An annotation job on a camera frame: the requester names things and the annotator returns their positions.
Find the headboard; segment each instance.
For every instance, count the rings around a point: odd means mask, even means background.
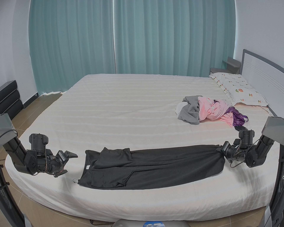
[[[284,117],[284,68],[244,49],[240,74],[265,97],[274,115]]]

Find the mattress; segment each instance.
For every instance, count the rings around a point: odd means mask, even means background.
[[[130,150],[231,144],[238,132],[225,122],[204,120],[190,125],[178,120],[175,106],[185,96],[203,95],[226,99],[211,78],[97,74],[87,75],[51,104],[23,133],[20,140],[30,149],[29,135],[49,137],[54,154],[68,150],[78,154],[70,159],[68,173],[54,178],[19,173],[8,156],[7,171],[32,200],[52,209],[83,218],[116,221],[208,220],[256,209],[269,203],[277,173],[279,144],[274,143],[262,166],[234,169],[226,161],[224,170],[212,177],[188,184],[149,190],[97,190],[82,187],[80,179],[85,150]],[[255,140],[268,109],[237,104],[249,117],[245,124],[255,131]]]

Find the blue round sticker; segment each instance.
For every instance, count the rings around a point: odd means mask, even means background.
[[[143,227],[165,227],[163,222],[146,222]]]

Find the teal curtain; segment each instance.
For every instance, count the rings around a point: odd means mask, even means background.
[[[233,57],[235,0],[114,0],[117,73],[207,77]]]
[[[31,0],[29,43],[38,93],[87,74],[116,73],[112,0]]]

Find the pillow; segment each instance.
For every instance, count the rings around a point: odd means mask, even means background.
[[[246,105],[267,106],[265,98],[240,74],[214,73],[209,75],[222,88],[233,106],[240,102]]]

